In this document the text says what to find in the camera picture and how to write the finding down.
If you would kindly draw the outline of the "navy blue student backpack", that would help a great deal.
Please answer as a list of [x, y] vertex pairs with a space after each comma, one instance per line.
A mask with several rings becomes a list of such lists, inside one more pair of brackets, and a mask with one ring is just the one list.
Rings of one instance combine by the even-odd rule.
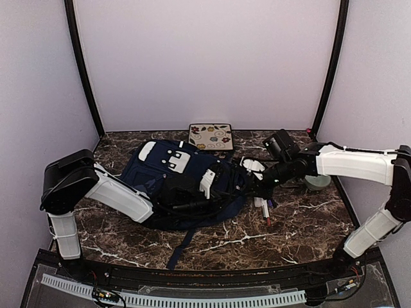
[[237, 216], [246, 202], [250, 176], [237, 164], [183, 141], [152, 139], [138, 147], [120, 180], [145, 193], [153, 214], [142, 224], [185, 231], [166, 267], [174, 270], [194, 233]]

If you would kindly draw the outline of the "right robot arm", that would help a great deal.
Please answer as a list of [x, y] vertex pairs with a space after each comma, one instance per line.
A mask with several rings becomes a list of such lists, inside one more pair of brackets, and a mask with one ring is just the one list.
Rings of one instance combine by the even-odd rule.
[[381, 241], [396, 227], [410, 222], [410, 147], [397, 150], [365, 150], [313, 142], [269, 168], [251, 170], [269, 188], [304, 176], [342, 176], [390, 187], [388, 200], [336, 250], [328, 264], [333, 278], [342, 278], [353, 260]]

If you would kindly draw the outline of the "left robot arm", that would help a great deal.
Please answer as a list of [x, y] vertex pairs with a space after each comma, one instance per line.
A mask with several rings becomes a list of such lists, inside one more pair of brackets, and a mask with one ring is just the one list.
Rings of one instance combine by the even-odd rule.
[[96, 200], [150, 229], [193, 231], [233, 218], [249, 184], [240, 166], [196, 148], [149, 141], [118, 177], [80, 150], [49, 164], [40, 209], [47, 213], [65, 268], [77, 280], [90, 274], [84, 261], [74, 208]]

